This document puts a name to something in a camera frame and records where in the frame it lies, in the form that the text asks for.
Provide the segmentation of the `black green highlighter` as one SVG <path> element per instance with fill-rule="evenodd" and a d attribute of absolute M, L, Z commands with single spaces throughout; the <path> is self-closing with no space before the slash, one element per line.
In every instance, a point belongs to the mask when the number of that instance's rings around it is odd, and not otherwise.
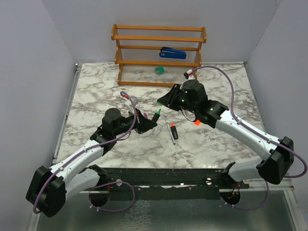
<path fill-rule="evenodd" d="M 155 112 L 155 114 L 152 118 L 152 121 L 156 123 L 158 121 L 160 115 L 161 115 L 161 109 L 159 109 L 157 112 Z"/>

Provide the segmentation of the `thin white green pen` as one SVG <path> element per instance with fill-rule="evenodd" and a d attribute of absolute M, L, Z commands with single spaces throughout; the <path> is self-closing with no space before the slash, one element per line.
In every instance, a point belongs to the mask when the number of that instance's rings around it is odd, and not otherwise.
<path fill-rule="evenodd" d="M 176 145 L 176 143 L 175 143 L 175 139 L 174 139 L 174 137 L 173 137 L 173 135 L 172 135 L 171 128 L 170 128 L 170 126 L 169 126 L 169 124 L 168 124 L 168 123 L 166 123 L 166 125 L 167 125 L 167 129 L 168 129 L 168 131 L 169 131 L 169 134 L 170 134 L 170 137 L 171 137 L 172 143 L 173 143 L 173 145 Z"/>

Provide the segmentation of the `black orange highlighter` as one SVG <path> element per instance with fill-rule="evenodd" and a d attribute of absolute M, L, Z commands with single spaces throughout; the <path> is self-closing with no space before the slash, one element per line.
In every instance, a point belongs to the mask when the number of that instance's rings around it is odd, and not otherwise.
<path fill-rule="evenodd" d="M 177 140 L 179 137 L 178 137 L 177 129 L 174 123 L 171 123 L 170 129 L 171 129 L 171 133 L 173 135 L 174 140 Z"/>

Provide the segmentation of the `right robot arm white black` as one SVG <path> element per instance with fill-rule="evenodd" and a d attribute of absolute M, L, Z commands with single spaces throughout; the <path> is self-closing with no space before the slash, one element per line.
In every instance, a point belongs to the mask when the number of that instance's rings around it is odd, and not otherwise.
<path fill-rule="evenodd" d="M 240 118 L 234 118 L 227 106 L 207 97 L 203 84 L 197 80 L 187 80 L 182 85 L 175 84 L 163 97 L 157 100 L 169 109 L 188 111 L 201 123 L 223 131 L 248 146 L 259 158 L 243 163 L 230 163 L 221 176 L 221 183 L 232 188 L 238 182 L 262 178 L 271 184 L 280 184 L 294 162 L 293 141 L 282 140 L 249 126 Z"/>

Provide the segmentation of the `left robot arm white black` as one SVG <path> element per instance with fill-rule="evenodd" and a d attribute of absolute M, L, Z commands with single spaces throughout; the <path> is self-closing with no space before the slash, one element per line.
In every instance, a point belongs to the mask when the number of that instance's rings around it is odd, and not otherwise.
<path fill-rule="evenodd" d="M 91 187 L 103 189 L 106 177 L 86 166 L 104 156 L 132 130 L 143 134 L 156 127 L 159 117 L 160 112 L 156 112 L 149 119 L 139 109 L 133 109 L 128 117 L 123 117 L 117 108 L 108 109 L 102 124 L 77 152 L 52 167 L 41 166 L 35 171 L 26 193 L 26 200 L 34 206 L 33 212 L 50 218 L 60 211 L 70 196 Z"/>

